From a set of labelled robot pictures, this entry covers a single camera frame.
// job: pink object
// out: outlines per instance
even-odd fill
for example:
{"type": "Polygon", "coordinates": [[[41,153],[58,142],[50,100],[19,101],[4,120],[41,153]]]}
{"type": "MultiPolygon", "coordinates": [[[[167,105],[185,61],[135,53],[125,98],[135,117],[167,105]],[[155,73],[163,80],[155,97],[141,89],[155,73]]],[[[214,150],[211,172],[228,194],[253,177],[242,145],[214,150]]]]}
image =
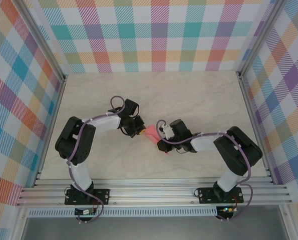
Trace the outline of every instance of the pink object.
{"type": "Polygon", "coordinates": [[[155,145],[157,145],[157,143],[160,141],[160,137],[154,125],[148,126],[144,131],[144,135],[147,136],[148,139],[150,139],[155,145]]]}

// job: mounting plate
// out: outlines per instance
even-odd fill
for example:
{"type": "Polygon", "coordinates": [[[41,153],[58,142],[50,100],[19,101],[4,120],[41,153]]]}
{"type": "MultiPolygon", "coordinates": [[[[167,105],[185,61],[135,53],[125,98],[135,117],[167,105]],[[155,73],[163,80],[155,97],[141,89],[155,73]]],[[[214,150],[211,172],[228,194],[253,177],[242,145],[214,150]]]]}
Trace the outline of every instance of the mounting plate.
{"type": "MultiPolygon", "coordinates": [[[[109,189],[93,189],[92,195],[98,197],[104,205],[109,204],[110,190],[109,189]]],[[[94,199],[91,197],[86,197],[86,195],[76,195],[72,189],[66,191],[66,198],[64,205],[92,205],[94,199]]]]}
{"type": "Polygon", "coordinates": [[[242,191],[239,187],[235,187],[223,201],[220,201],[213,193],[212,187],[200,187],[197,189],[197,191],[200,204],[235,204],[235,199],[233,196],[237,198],[238,204],[244,202],[242,191]]]}

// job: white vented strip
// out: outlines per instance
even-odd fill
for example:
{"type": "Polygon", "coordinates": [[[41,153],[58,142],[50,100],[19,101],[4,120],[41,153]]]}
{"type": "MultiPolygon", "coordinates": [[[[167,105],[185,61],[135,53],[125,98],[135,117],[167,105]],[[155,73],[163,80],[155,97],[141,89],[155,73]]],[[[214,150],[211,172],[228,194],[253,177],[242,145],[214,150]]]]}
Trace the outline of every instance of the white vented strip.
{"type": "MultiPolygon", "coordinates": [[[[31,208],[28,218],[71,218],[74,215],[73,207],[68,208],[31,208]]],[[[107,207],[102,217],[197,217],[216,216],[215,206],[191,207],[107,207]]]]}

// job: marble surface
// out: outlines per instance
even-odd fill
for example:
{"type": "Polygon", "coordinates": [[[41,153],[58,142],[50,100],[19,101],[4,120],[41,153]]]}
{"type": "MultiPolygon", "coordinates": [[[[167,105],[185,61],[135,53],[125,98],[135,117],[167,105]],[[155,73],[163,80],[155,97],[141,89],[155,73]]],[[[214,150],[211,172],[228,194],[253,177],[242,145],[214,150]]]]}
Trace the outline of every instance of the marble surface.
{"type": "MultiPolygon", "coordinates": [[[[238,126],[255,141],[233,71],[70,74],[42,179],[69,179],[66,164],[54,148],[58,136],[71,116],[85,119],[105,113],[114,95],[137,102],[146,126],[159,119],[168,123],[182,119],[192,133],[238,126]]],[[[207,178],[219,177],[226,169],[217,151],[166,155],[144,134],[130,138],[119,130],[95,138],[87,161],[95,179],[207,178]]],[[[252,168],[252,176],[266,176],[262,161],[252,168]]]]}

